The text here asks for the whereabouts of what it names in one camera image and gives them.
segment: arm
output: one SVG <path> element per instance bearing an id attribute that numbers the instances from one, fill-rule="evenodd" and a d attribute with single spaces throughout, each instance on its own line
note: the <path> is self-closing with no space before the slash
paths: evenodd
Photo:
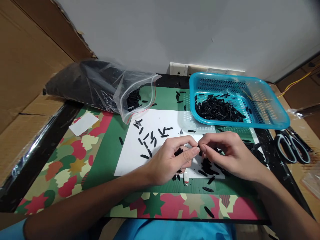
<path id="1" fill-rule="evenodd" d="M 203 156 L 233 175 L 254 182 L 279 239 L 320 239 L 320 225 L 233 132 L 207 133 L 199 141 Z M 223 150 L 225 156 L 213 148 Z"/>
<path id="2" fill-rule="evenodd" d="M 181 146 L 187 143 L 193 148 Z M 140 168 L 28 218 L 24 226 L 26 239 L 70 239 L 87 230 L 130 193 L 151 185 L 162 185 L 179 169 L 183 172 L 190 167 L 192 158 L 200 151 L 197 145 L 191 136 L 168 138 L 155 156 Z M 174 152 L 180 146 L 187 151 L 175 157 Z"/>

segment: white paper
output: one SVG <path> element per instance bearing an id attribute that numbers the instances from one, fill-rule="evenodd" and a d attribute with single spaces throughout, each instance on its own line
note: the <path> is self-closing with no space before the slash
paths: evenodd
<path id="1" fill-rule="evenodd" d="M 81 117 L 76 123 L 69 126 L 70 130 L 77 137 L 84 133 L 87 129 L 91 128 L 99 119 L 94 116 L 92 113 L 86 113 Z"/>
<path id="2" fill-rule="evenodd" d="M 136 128 L 133 123 L 135 120 L 143 119 L 141 122 L 140 129 Z M 168 134 L 169 137 L 179 137 L 180 130 L 182 129 L 183 134 L 190 135 L 198 142 L 202 138 L 203 133 L 215 132 L 214 126 L 204 125 L 197 122 L 193 117 L 191 112 L 187 111 L 172 111 L 172 110 L 153 110 L 150 109 L 146 112 L 134 114 L 129 125 L 126 139 L 124 141 L 122 151 L 119 157 L 119 161 L 114 173 L 114 176 L 125 175 L 134 169 L 145 164 L 148 159 L 140 157 L 141 154 L 149 156 L 149 153 L 144 145 L 141 145 L 138 141 L 138 138 L 143 141 L 143 138 L 149 133 L 149 136 L 145 140 L 148 148 L 154 156 L 159 148 L 162 146 L 166 138 L 161 138 L 158 128 L 163 131 L 163 127 L 169 128 L 173 127 L 172 130 L 167 130 L 165 134 Z M 195 133 L 188 132 L 188 130 L 195 130 Z M 151 142 L 151 131 L 153 131 L 153 136 L 157 139 L 157 146 L 154 147 L 154 142 Z M 205 177 L 198 172 L 201 170 L 201 157 L 197 156 L 192 161 L 192 166 L 189 168 L 189 178 L 211 178 L 212 176 Z M 224 174 L 216 168 L 215 166 L 211 167 L 212 170 L 220 173 L 215 175 L 216 178 L 225 178 Z"/>

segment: wall outlet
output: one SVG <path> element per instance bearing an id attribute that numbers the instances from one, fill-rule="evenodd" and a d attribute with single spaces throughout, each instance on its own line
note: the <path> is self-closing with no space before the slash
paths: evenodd
<path id="1" fill-rule="evenodd" d="M 196 72 L 208 72 L 209 67 L 189 64 L 188 77 Z"/>
<path id="2" fill-rule="evenodd" d="M 187 76 L 188 75 L 188 64 L 181 63 L 170 63 L 170 75 Z"/>
<path id="3" fill-rule="evenodd" d="M 226 74 L 227 69 L 219 69 L 219 68 L 209 68 L 208 73 L 218 73 L 218 74 Z"/>
<path id="4" fill-rule="evenodd" d="M 236 75 L 236 76 L 243 76 L 246 72 L 240 70 L 228 70 L 227 75 Z"/>

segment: plastic basket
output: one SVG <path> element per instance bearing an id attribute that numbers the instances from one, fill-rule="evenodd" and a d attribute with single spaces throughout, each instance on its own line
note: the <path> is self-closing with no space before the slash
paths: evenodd
<path id="1" fill-rule="evenodd" d="M 290 125 L 289 116 L 272 89 L 258 78 L 198 72 L 191 75 L 189 84 L 191 113 L 201 123 L 264 129 L 285 129 Z M 225 101 L 232 103 L 246 116 L 243 119 L 244 122 L 207 120 L 197 114 L 195 95 L 198 95 L 197 102 L 203 102 L 209 94 L 226 93 L 230 96 Z M 252 110 L 252 114 L 246 111 L 246 107 Z"/>

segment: person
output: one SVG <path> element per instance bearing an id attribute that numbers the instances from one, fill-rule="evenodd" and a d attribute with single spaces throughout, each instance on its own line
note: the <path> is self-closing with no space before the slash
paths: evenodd
<path id="1" fill-rule="evenodd" d="M 85 230 L 130 193 L 171 180 L 179 169 L 191 166 L 199 154 L 233 175 L 252 181 L 279 239 L 320 239 L 319 224 L 308 215 L 276 177 L 233 132 L 207 133 L 197 143 L 191 136 L 168 138 L 145 165 L 56 203 L 0 232 L 0 239 L 83 239 Z M 174 153 L 184 151 L 177 157 Z M 225 156 L 213 148 L 223 149 Z M 234 239 L 232 226 L 171 220 L 126 220 L 115 239 Z"/>

